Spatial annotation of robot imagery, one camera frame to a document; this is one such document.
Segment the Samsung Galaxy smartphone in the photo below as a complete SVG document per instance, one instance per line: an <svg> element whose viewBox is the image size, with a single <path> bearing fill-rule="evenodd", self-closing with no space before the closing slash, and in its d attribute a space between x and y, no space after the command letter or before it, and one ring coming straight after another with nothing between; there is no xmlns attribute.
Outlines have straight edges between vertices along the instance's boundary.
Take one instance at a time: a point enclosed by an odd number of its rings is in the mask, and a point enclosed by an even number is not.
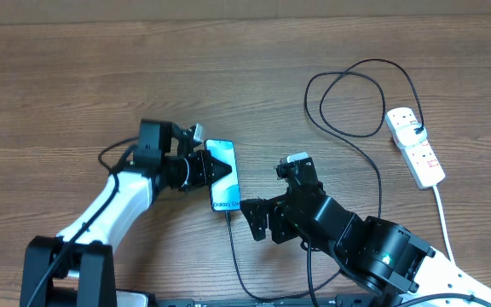
<svg viewBox="0 0 491 307"><path fill-rule="evenodd" d="M240 209L240 186L234 143L228 140L208 139L205 149L218 161L231 167L231 172L216 180L210 187L213 211L238 211Z"/></svg>

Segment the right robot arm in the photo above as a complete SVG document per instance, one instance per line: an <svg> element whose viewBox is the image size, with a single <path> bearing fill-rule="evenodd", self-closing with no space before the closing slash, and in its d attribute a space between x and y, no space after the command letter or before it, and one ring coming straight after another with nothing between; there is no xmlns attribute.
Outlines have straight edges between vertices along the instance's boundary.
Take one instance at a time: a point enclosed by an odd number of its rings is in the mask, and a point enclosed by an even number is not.
<svg viewBox="0 0 491 307"><path fill-rule="evenodd" d="M254 240L302 238L369 291L374 306L491 306L491 289L430 243L397 223L344 209L324 191L312 159L275 170L288 184L284 194L240 204Z"/></svg>

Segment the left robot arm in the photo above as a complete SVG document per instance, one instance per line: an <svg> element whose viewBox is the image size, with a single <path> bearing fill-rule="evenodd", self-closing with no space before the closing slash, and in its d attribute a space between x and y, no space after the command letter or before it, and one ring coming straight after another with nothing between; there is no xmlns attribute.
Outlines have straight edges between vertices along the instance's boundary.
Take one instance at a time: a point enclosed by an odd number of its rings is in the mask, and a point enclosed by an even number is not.
<svg viewBox="0 0 491 307"><path fill-rule="evenodd" d="M152 294L116 287L113 255L134 221L167 188L208 187L213 211L240 208L234 145L203 134L200 124L183 129L142 120L86 211L56 236L37 236L27 246L20 305L154 306Z"/></svg>

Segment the white charger adapter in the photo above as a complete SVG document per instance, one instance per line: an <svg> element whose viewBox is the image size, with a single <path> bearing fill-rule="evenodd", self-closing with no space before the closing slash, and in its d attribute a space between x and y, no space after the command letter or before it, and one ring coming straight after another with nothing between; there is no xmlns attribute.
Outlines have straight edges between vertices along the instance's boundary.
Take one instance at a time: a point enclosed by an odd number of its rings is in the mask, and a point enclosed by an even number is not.
<svg viewBox="0 0 491 307"><path fill-rule="evenodd" d="M399 149L411 148L427 139L427 129L420 129L422 124L408 107L389 110L385 114L385 122Z"/></svg>

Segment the white power strip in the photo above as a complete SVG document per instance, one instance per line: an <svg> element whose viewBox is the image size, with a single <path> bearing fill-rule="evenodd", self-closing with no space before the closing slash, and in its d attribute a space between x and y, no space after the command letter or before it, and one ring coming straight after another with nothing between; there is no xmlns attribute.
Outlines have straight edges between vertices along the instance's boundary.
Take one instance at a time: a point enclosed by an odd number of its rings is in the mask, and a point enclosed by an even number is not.
<svg viewBox="0 0 491 307"><path fill-rule="evenodd" d="M404 148L401 153L420 189L432 188L445 178L445 172L427 140Z"/></svg>

